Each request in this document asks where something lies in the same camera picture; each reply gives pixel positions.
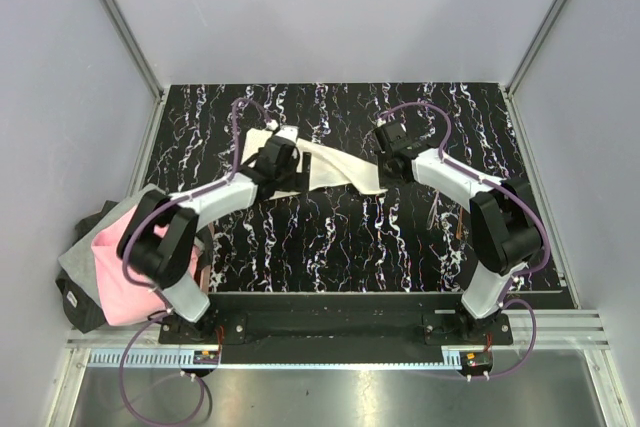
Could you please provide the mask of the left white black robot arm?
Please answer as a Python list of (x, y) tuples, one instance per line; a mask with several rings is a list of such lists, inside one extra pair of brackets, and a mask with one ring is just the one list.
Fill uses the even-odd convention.
[(182, 317), (181, 331), (193, 342), (208, 341), (216, 329), (209, 296), (189, 273), (196, 234), (277, 191), (307, 186), (311, 156), (297, 140), (296, 127), (282, 127), (228, 178), (172, 195), (151, 190), (139, 200), (116, 249), (122, 273)]

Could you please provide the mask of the white cloth napkin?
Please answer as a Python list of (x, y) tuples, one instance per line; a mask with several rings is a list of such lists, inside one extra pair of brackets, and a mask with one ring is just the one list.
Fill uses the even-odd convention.
[[(242, 161), (265, 145), (272, 132), (252, 128), (246, 133)], [(368, 161), (337, 149), (298, 138), (297, 147), (301, 153), (311, 154), (309, 190), (339, 187), (351, 184), (362, 195), (379, 195), (387, 191), (379, 184), (378, 167)], [(300, 195), (303, 191), (293, 187), (278, 188), (272, 200)]]

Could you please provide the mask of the silver fork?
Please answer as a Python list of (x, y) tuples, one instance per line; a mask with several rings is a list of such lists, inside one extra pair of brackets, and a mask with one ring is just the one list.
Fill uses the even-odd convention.
[(438, 222), (438, 209), (440, 205), (440, 192), (436, 191), (434, 195), (434, 199), (432, 205), (430, 207), (428, 217), (427, 217), (427, 228), (429, 230), (433, 229)]

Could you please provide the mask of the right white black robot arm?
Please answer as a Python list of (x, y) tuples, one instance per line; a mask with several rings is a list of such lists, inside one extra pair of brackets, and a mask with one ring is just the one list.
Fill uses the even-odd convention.
[(449, 325), (463, 342), (480, 341), (504, 307), (514, 277), (543, 269), (551, 257), (530, 184), (484, 174), (435, 148), (378, 150), (376, 155), (384, 177), (432, 187), (469, 213), (478, 263)]

